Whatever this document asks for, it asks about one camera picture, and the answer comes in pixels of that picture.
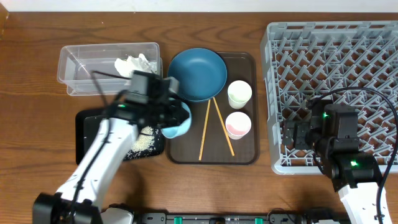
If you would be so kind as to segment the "white cup green inside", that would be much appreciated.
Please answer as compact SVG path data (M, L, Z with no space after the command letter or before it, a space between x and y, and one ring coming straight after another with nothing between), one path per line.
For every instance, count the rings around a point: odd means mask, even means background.
M252 97L251 86L242 80L233 81L228 87L228 103L234 109L243 108Z

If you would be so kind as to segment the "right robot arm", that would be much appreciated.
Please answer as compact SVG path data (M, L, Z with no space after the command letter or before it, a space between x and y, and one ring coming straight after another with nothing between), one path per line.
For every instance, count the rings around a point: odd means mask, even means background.
M313 151L351 223L391 223L377 160L359 150L358 112L330 100L321 100L311 111L308 121L285 121L283 145Z

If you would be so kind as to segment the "light blue small bowl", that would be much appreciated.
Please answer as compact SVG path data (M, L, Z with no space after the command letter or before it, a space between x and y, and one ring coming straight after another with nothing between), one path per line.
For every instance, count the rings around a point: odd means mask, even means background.
M180 126L161 129L161 133L164 137L168 139L173 139L178 136L184 135L190 129L192 123L192 113L188 105L184 102L182 102L182 108L188 112L188 118Z

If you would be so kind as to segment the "pile of white rice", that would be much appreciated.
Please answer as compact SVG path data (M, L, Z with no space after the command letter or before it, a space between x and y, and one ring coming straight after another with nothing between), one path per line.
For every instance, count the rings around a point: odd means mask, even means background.
M147 126L143 128L133 147L127 152L124 160L130 161L145 157L152 157L164 151L164 137L160 129Z

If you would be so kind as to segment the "white cup pink inside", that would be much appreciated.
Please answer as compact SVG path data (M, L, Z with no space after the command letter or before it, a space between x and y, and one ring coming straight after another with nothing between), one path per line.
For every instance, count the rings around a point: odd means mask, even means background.
M231 113L225 121L228 136L231 139L238 140L245 136L251 130L251 119L243 112Z

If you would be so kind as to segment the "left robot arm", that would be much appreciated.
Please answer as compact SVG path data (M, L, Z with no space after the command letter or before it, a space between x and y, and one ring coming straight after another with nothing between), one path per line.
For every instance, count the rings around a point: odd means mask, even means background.
M124 207L101 209L122 161L142 128L177 127L192 117L188 105L173 98L146 104L114 100L105 115L75 172L55 194L36 198L33 223L133 223L133 212Z

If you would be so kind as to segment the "white napkin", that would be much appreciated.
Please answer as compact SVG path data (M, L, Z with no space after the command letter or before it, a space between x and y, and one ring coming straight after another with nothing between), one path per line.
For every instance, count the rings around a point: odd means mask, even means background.
M144 54L139 54L138 57L128 56L127 59L118 58L114 67L122 77L131 78L135 70L157 73L157 62L149 61Z

